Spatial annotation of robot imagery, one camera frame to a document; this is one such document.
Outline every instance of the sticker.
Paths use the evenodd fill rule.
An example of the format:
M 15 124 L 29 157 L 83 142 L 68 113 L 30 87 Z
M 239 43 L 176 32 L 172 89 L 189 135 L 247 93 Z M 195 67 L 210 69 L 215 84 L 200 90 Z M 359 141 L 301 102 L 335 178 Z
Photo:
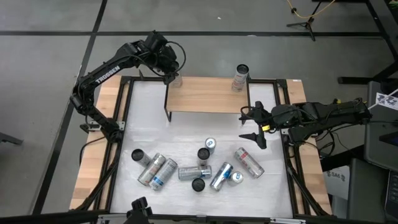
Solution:
M 376 103 L 379 103 L 385 97 L 387 97 L 387 95 L 377 93 L 376 94 Z M 388 96 L 388 98 L 386 100 L 384 100 L 383 102 L 380 102 L 379 105 L 385 106 L 385 107 L 388 107 L 388 108 L 391 108 L 394 110 L 398 110 L 398 98 L 393 97 L 393 96 Z

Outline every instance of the wooden shelf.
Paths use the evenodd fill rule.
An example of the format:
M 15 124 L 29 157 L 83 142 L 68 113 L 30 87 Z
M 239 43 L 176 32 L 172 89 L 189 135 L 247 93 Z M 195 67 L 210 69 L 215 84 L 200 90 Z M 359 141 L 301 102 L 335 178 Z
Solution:
M 169 88 L 169 112 L 240 113 L 247 106 L 246 85 L 240 92 L 231 89 L 233 78 L 182 77 L 182 86 Z

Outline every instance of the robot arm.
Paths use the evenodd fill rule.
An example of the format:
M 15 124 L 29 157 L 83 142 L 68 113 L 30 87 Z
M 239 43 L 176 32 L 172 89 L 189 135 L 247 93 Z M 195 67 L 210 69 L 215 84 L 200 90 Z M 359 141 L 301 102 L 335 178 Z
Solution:
M 290 142 L 302 144 L 312 134 L 320 134 L 342 124 L 366 124 L 372 117 L 360 98 L 345 103 L 333 102 L 329 105 L 309 102 L 279 105 L 273 107 L 271 113 L 257 101 L 255 107 L 249 109 L 247 114 L 241 110 L 240 120 L 254 120 L 259 126 L 259 134 L 242 134 L 239 137 L 256 141 L 261 149 L 267 147 L 264 132 L 274 133 L 288 129 Z
M 115 120 L 105 117 L 95 108 L 94 89 L 122 69 L 138 68 L 141 64 L 148 66 L 152 71 L 154 68 L 164 72 L 164 75 L 157 75 L 163 78 L 166 85 L 169 84 L 178 76 L 177 72 L 181 68 L 176 61 L 173 48 L 166 46 L 168 43 L 164 36 L 153 31 L 145 41 L 125 43 L 113 58 L 77 81 L 70 97 L 71 103 L 78 113 L 93 118 L 101 125 L 101 131 L 107 140 L 117 142 L 122 134 Z

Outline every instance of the tripod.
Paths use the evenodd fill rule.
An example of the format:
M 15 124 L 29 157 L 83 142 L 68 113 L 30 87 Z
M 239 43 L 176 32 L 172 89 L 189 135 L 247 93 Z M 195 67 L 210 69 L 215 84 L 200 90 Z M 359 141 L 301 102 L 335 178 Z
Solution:
M 306 22 L 297 22 L 297 23 L 293 23 L 293 24 L 287 24 L 286 26 L 287 27 L 293 27 L 293 26 L 302 26 L 302 27 L 304 27 L 306 30 L 309 31 L 312 41 L 315 41 L 315 36 L 313 35 L 312 28 L 311 28 L 311 23 L 314 20 L 314 18 L 312 16 L 317 12 L 317 10 L 318 10 L 319 6 L 321 5 L 321 3 L 322 3 L 321 1 L 318 2 L 315 10 L 311 14 L 311 17 Z M 295 11 L 297 11 L 297 9 L 296 8 L 292 8 L 291 12 L 294 13 Z

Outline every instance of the can lid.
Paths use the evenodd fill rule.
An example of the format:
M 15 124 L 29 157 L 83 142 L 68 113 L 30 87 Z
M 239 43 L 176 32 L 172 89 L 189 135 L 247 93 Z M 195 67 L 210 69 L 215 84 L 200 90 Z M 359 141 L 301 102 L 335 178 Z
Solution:
M 216 140 L 213 138 L 207 138 L 205 144 L 208 149 L 214 149 L 216 147 Z
M 240 184 L 243 181 L 243 175 L 240 172 L 235 172 L 231 175 L 231 180 L 233 180 L 234 182 Z
M 240 64 L 236 67 L 236 71 L 239 72 L 239 74 L 247 74 L 249 72 L 249 67 L 244 64 Z
M 192 188 L 196 192 L 201 192 L 205 188 L 205 181 L 201 178 L 196 178 L 192 181 Z
M 131 158 L 134 161 L 140 161 L 142 158 L 144 157 L 144 151 L 141 149 L 135 149 L 132 153 L 131 153 Z
M 198 150 L 199 159 L 206 160 L 210 157 L 210 151 L 207 148 L 201 148 Z

